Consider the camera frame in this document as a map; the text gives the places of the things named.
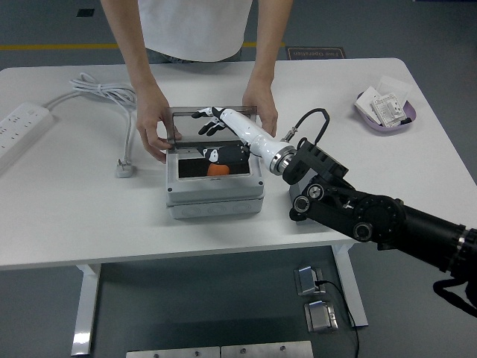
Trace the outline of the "person's left hand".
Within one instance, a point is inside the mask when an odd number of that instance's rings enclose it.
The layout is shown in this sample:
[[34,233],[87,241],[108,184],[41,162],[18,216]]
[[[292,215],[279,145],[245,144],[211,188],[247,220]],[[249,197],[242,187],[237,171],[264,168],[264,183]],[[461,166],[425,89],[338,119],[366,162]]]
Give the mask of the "person's left hand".
[[256,107],[264,131],[272,137],[276,136],[278,111],[270,83],[265,80],[250,79],[244,91],[242,104]]

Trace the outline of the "person's right hand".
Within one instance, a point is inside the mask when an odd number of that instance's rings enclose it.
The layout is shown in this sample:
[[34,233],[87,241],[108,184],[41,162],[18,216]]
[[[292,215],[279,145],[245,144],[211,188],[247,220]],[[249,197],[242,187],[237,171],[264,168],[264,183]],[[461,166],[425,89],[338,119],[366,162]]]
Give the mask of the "person's right hand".
[[159,136],[158,124],[163,124],[167,133],[174,139],[181,139],[177,127],[166,118],[169,103],[161,93],[141,93],[138,95],[136,129],[139,132],[144,149],[156,160],[166,163],[167,149],[171,144]]

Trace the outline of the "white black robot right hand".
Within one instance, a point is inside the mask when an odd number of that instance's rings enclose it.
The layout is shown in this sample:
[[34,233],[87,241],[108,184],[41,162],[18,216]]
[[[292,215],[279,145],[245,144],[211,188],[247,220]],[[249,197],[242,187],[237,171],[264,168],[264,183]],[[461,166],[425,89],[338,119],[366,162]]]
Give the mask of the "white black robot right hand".
[[281,175],[288,166],[296,149],[287,142],[273,138],[268,132],[252,122],[244,114],[230,108],[206,107],[192,114],[192,118],[211,117],[203,126],[203,132],[212,135],[211,130],[228,127],[250,152],[261,157],[271,173]]

